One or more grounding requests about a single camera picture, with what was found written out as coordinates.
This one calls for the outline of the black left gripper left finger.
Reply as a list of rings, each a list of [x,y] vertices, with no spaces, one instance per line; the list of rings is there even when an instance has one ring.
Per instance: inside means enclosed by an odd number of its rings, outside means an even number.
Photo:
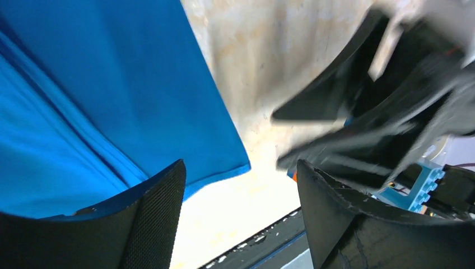
[[[186,173],[178,160],[72,216],[1,214],[1,267],[168,268]]]

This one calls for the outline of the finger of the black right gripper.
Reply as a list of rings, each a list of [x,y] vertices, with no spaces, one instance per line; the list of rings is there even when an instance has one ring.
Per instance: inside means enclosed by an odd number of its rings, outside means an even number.
[[[397,79],[388,97],[335,132],[293,146],[280,169],[300,160],[335,177],[379,189],[444,135],[474,134],[474,64],[430,55]]]
[[[271,115],[282,121],[331,121],[350,115],[360,91],[372,84],[368,71],[389,23],[371,7],[362,23],[328,67]]]

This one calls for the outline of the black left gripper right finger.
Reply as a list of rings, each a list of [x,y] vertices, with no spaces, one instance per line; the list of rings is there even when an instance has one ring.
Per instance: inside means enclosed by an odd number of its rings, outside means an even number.
[[[307,161],[297,186],[315,268],[473,268],[474,222],[402,210]]]

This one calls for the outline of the colourful toy brick assembly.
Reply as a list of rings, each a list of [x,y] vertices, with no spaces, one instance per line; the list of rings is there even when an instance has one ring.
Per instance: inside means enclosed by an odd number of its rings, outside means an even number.
[[[383,215],[391,207],[420,214],[446,173],[441,165],[420,160],[378,188],[364,187],[306,161],[287,174],[297,183],[302,214],[311,219],[316,215]]]

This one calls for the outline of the blue cloth napkin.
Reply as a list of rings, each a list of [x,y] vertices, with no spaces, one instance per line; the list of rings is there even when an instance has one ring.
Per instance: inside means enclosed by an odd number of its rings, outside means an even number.
[[[69,215],[178,159],[185,198],[250,161],[180,1],[1,2],[1,210]]]

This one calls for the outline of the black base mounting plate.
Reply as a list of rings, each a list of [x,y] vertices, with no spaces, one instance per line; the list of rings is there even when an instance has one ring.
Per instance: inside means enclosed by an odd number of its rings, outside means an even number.
[[[257,268],[303,235],[303,216],[297,208],[201,268]]]

